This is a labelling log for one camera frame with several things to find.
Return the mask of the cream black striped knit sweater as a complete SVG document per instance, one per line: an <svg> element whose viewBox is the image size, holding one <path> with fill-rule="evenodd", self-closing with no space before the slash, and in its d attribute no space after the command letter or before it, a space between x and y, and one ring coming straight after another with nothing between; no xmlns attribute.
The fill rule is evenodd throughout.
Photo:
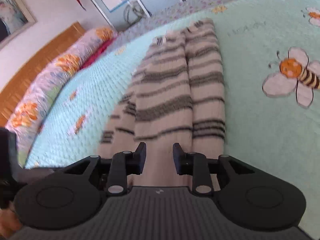
<svg viewBox="0 0 320 240"><path fill-rule="evenodd" d="M153 39L124 95L108 116L98 154L111 158L146 143L132 186L186 186L172 147L215 159L225 142L225 82L214 23L203 18Z"/></svg>

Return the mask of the floral pillow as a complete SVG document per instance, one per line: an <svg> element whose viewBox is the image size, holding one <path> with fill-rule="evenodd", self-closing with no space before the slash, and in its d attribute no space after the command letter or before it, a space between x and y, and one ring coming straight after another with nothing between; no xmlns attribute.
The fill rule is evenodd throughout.
<svg viewBox="0 0 320 240"><path fill-rule="evenodd" d="M105 41L116 38L111 27L84 33L35 77L17 104L5 128L17 135L17 161L24 167L40 127L63 86Z"/></svg>

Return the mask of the wooden headboard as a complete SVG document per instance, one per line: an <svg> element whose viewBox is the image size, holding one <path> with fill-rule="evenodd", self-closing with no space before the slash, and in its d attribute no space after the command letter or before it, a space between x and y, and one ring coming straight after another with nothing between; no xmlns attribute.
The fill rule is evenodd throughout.
<svg viewBox="0 0 320 240"><path fill-rule="evenodd" d="M57 35L25 63L1 90L1 126L5 126L35 77L57 56L73 45L86 30L79 22Z"/></svg>

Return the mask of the red pillow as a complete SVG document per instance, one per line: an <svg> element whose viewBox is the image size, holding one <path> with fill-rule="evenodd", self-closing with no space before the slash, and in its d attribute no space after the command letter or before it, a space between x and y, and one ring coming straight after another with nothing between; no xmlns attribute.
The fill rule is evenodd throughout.
<svg viewBox="0 0 320 240"><path fill-rule="evenodd" d="M89 67L93 64L98 57L100 57L103 52L116 40L116 38L112 38L110 40L105 41L101 46L85 61L85 63L80 67L80 70Z"/></svg>

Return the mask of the mint green quilted bedspread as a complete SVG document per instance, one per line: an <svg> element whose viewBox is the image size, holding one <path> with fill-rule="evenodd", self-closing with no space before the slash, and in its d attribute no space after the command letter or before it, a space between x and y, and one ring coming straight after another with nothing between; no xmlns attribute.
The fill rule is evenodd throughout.
<svg viewBox="0 0 320 240"><path fill-rule="evenodd" d="M76 74L56 98L37 136L26 168L66 166L94 152L103 126L129 85L151 40L208 17L214 21L225 78L225 152L291 182L305 195L300 226L319 237L319 90L279 97L263 84L277 63L298 47L307 66L319 67L319 0L236 0L186 15L169 9L173 22L152 19L134 27L88 69Z"/></svg>

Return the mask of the framed wedding photo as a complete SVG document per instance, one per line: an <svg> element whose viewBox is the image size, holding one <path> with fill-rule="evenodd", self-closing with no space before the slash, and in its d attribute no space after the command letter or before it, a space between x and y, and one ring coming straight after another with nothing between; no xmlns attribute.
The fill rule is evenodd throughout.
<svg viewBox="0 0 320 240"><path fill-rule="evenodd" d="M1 0L1 49L36 22L23 0Z"/></svg>

